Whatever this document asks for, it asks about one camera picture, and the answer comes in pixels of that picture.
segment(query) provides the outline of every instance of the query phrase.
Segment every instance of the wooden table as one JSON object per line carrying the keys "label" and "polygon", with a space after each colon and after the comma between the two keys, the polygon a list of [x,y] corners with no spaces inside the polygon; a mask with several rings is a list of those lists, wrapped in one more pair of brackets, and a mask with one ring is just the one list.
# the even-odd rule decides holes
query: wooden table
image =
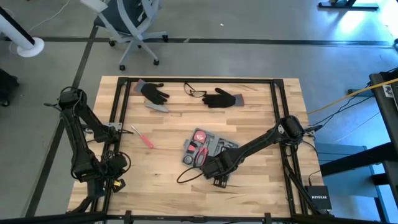
{"label": "wooden table", "polygon": [[[101,79],[93,109],[101,122],[108,122],[117,80],[118,77]],[[285,78],[284,83],[290,114],[298,117],[302,126],[308,125],[299,80]],[[188,96],[183,83],[165,83],[160,90],[171,96],[167,102],[170,113],[161,113],[146,108],[144,102],[147,99],[131,90],[124,129],[132,131],[130,125],[133,124],[154,143],[155,149],[148,149],[137,134],[123,134],[119,150],[131,157],[132,167],[123,175],[127,186],[111,196],[109,214],[119,215],[132,210],[134,215],[263,217],[264,212],[269,212],[272,217],[290,217],[278,144],[247,157],[233,172],[225,189],[213,186],[213,180],[204,177],[186,184],[176,183],[178,175],[187,169],[181,162],[184,140],[196,127],[243,145],[275,125],[269,84],[191,85],[208,93],[215,93],[216,87],[231,94],[242,93],[245,105],[209,109],[201,98]],[[119,99],[119,110],[122,100],[123,94]],[[279,106],[283,117],[282,105]],[[313,144],[312,139],[305,140]],[[89,147],[100,158],[103,144],[91,142]],[[307,144],[301,144],[297,154],[305,185],[308,175],[320,170],[317,154]],[[183,179],[197,174],[199,170],[191,170]],[[311,181],[313,185],[322,185],[320,172],[313,174]],[[299,196],[294,184],[292,186],[296,210],[300,212]],[[77,207],[85,197],[86,184],[75,182],[68,210]],[[99,201],[99,209],[102,201],[103,198]]]}

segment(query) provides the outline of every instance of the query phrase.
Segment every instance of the screwdriver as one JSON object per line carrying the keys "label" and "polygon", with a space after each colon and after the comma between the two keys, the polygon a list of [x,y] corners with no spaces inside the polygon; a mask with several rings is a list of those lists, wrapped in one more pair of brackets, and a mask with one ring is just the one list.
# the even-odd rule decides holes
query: screwdriver
{"label": "screwdriver", "polygon": [[144,141],[145,145],[147,145],[151,149],[154,148],[154,145],[151,143],[151,141],[147,137],[142,135],[133,125],[131,126],[131,128],[139,134],[139,137]]}

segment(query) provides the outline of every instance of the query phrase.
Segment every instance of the safety glasses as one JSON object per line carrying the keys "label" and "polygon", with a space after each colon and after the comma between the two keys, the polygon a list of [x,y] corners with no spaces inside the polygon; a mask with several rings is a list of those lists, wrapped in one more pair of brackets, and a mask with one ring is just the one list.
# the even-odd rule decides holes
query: safety glasses
{"label": "safety glasses", "polygon": [[196,91],[192,86],[190,86],[187,82],[184,83],[185,92],[193,97],[203,97],[206,95],[207,91]]}

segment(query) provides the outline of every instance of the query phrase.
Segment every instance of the gray floor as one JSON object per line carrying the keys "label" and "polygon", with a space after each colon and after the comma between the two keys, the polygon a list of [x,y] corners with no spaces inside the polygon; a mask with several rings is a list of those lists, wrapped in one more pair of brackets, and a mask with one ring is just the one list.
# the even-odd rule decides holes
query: gray floor
{"label": "gray floor", "polygon": [[[63,1],[2,0],[17,22],[30,29],[55,14]],[[164,9],[151,30],[166,30],[170,37],[213,39],[283,40],[378,40],[393,37],[379,21],[377,12],[318,10],[316,0],[165,0]],[[34,29],[41,37],[88,37],[95,15],[79,0],[71,0],[56,18]],[[100,29],[97,37],[107,37]],[[39,56],[29,59],[9,53],[0,42],[0,67],[19,77],[21,87],[12,105],[0,108],[0,219],[20,217],[48,150],[58,114],[42,103],[54,102],[61,88],[71,85],[86,43],[46,42]],[[390,47],[332,47],[309,45],[257,44],[149,44],[160,58],[153,66],[143,51],[126,61],[127,70],[118,70],[126,45],[111,48],[96,42],[90,52],[80,87],[94,103],[103,75],[294,77],[299,78],[308,111],[341,98],[348,88],[362,88],[368,75],[392,69],[398,54]],[[328,116],[338,105],[310,116],[312,123]],[[317,134],[317,141],[373,147],[389,141],[380,115],[359,129],[358,125],[378,112],[374,100],[347,110],[331,120]],[[62,213],[72,188],[69,174],[70,147],[64,137],[40,201],[38,215]],[[338,217],[377,220],[367,198],[335,197]]]}

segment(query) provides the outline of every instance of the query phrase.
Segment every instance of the black glove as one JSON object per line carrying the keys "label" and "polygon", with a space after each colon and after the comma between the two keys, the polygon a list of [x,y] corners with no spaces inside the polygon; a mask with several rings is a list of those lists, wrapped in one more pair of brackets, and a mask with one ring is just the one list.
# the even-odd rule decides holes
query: black glove
{"label": "black glove", "polygon": [[156,89],[157,87],[162,86],[164,86],[163,83],[146,83],[144,80],[140,79],[137,82],[137,85],[134,87],[134,91],[142,93],[144,97],[146,97],[148,100],[156,105],[163,105],[164,102],[167,102],[166,98],[168,98],[169,95]]}
{"label": "black glove", "polygon": [[244,105],[242,94],[231,95],[220,88],[216,88],[215,91],[219,94],[206,94],[202,99],[209,108],[227,108]]}

